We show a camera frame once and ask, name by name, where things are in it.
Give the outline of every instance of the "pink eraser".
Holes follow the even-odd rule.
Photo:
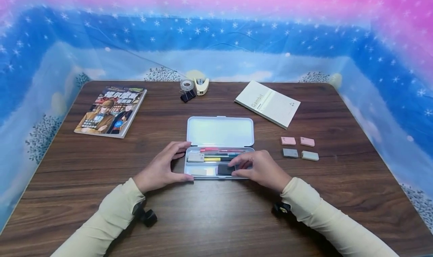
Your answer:
[[[282,145],[296,145],[295,138],[292,137],[281,137],[281,144]]]
[[[314,140],[313,139],[308,139],[308,138],[305,138],[305,137],[300,137],[300,144],[301,145],[305,145],[305,146],[314,147]]]

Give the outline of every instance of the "wooden table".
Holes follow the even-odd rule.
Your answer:
[[[139,172],[170,141],[186,138],[191,116],[250,117],[256,150],[370,229],[401,256],[433,253],[433,237],[353,115],[328,84],[268,83],[301,101],[286,131],[233,102],[246,83],[211,83],[183,103],[179,83],[146,83],[148,94],[125,139],[73,132],[103,87],[85,85],[0,236],[0,256],[48,256],[116,185]],[[127,85],[142,85],[131,82]],[[314,138],[320,160],[282,157],[281,136]],[[302,151],[305,147],[297,146]],[[183,172],[183,159],[174,171]],[[110,256],[336,256],[293,216],[278,219],[279,197],[251,181],[195,181],[147,194],[159,220],[132,223]]]

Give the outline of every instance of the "eraser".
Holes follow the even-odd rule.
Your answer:
[[[318,161],[319,160],[319,154],[314,153],[314,152],[302,151],[302,159]]]
[[[298,158],[299,155],[297,154],[297,151],[295,149],[285,149],[285,148],[283,148],[283,157]]]
[[[235,171],[235,167],[229,167],[227,164],[219,164],[216,173],[218,175],[231,175]]]
[[[190,170],[190,175],[207,175],[206,169],[194,168]]]
[[[189,153],[188,162],[204,162],[204,154],[203,153]]]
[[[293,137],[281,137],[282,145],[296,145],[296,140]]]
[[[314,140],[313,139],[308,139],[308,138],[305,138],[305,137],[300,137],[300,144],[301,145],[305,145],[305,146],[314,147]]]

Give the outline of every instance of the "book cover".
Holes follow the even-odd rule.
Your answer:
[[[105,87],[74,132],[124,138],[146,92],[140,87]]]
[[[287,129],[300,102],[257,81],[250,81],[235,102]]]

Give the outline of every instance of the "yellow marker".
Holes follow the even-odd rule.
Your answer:
[[[221,161],[221,158],[219,158],[219,157],[205,157],[204,158],[204,162],[208,162],[208,161],[217,161],[217,162],[219,162],[219,161]]]

